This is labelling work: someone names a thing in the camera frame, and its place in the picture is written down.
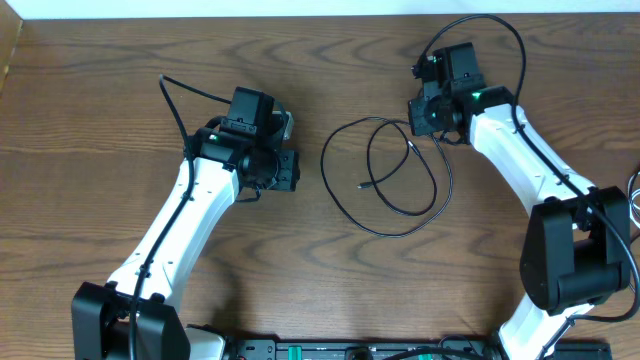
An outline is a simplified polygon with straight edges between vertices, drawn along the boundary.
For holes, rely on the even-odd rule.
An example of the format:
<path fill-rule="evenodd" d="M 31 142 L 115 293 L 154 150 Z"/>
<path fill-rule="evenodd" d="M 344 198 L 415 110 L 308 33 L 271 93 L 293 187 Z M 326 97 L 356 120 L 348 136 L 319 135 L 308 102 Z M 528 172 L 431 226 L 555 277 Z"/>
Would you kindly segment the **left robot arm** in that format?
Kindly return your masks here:
<path fill-rule="evenodd" d="M 244 189 L 292 192 L 299 155 L 283 148 L 293 117 L 273 97 L 238 87 L 229 111 L 184 135 L 175 185 L 145 236 L 105 284 L 71 304 L 78 359 L 221 359 L 226 340 L 178 316 L 214 227 Z"/>

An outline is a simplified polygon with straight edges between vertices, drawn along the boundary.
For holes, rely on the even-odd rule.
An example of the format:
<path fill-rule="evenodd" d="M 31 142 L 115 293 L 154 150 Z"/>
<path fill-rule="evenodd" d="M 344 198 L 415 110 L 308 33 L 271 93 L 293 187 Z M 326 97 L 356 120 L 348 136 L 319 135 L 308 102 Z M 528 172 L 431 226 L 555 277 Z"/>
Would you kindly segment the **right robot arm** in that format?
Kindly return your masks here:
<path fill-rule="evenodd" d="M 506 87 L 486 85 L 471 43 L 421 56 L 412 73 L 422 82 L 408 103 L 413 135 L 458 133 L 497 168 L 529 217 L 519 265 L 525 295 L 484 355 L 559 356 L 558 341 L 577 318 L 630 285 L 625 194 L 569 167 Z"/>

